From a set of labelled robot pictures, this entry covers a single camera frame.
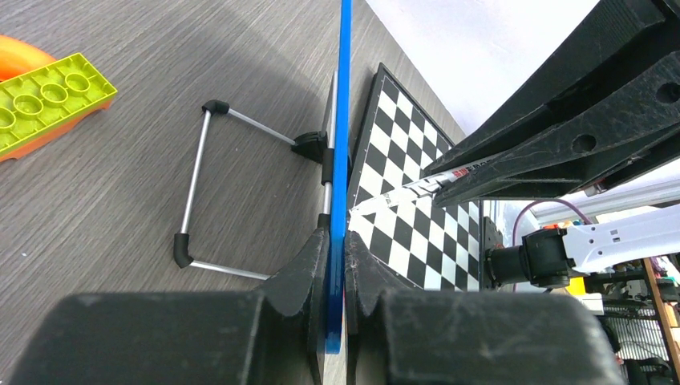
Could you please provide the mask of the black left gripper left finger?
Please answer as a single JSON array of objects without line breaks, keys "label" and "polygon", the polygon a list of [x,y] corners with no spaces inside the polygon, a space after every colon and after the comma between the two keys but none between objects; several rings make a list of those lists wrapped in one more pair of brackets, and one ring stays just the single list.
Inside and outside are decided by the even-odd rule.
[{"label": "black left gripper left finger", "polygon": [[248,291],[65,297],[13,384],[319,384],[329,234]]}]

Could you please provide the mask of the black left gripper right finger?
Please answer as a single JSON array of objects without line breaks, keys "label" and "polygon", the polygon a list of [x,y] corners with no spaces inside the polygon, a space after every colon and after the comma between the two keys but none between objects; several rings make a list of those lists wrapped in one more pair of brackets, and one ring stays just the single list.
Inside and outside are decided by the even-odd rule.
[{"label": "black left gripper right finger", "polygon": [[345,238],[349,384],[621,384],[600,323],[552,294],[405,285]]}]

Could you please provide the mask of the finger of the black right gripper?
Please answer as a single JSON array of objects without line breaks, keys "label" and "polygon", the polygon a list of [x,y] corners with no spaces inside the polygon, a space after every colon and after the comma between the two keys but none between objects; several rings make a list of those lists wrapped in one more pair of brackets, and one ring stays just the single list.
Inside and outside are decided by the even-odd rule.
[{"label": "finger of the black right gripper", "polygon": [[679,157],[679,4],[600,1],[477,130],[428,165],[478,159],[434,197],[542,200],[607,191]]}]

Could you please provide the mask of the blue framed whiteboard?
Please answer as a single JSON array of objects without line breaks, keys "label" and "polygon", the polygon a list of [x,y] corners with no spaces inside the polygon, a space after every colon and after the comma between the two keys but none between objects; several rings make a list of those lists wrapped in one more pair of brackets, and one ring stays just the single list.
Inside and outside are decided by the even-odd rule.
[{"label": "blue framed whiteboard", "polygon": [[334,75],[334,134],[329,138],[333,150],[330,187],[330,251],[327,261],[328,294],[325,352],[336,355],[342,345],[344,307],[344,241],[346,235],[348,157],[350,130],[350,69],[353,2],[341,2],[338,41],[338,70]]}]

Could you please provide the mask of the black white marker pen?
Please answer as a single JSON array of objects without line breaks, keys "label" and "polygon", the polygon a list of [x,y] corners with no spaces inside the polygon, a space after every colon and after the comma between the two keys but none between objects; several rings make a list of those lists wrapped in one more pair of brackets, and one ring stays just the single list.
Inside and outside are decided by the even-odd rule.
[{"label": "black white marker pen", "polygon": [[367,216],[377,213],[382,209],[389,209],[408,202],[417,201],[423,197],[433,197],[441,189],[450,186],[482,165],[494,160],[499,154],[487,156],[468,164],[458,166],[443,172],[427,176],[422,179],[394,188],[377,197],[372,197],[355,205],[349,210],[349,214],[354,216]]}]

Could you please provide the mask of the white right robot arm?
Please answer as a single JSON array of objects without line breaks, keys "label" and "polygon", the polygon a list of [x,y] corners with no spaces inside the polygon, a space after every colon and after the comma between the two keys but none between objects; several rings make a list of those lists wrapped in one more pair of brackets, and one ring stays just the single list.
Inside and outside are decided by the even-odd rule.
[{"label": "white right robot arm", "polygon": [[677,253],[678,206],[502,247],[480,202],[603,193],[678,157],[676,1],[598,2],[458,144],[380,68],[349,191],[348,383],[622,383],[555,289]]}]

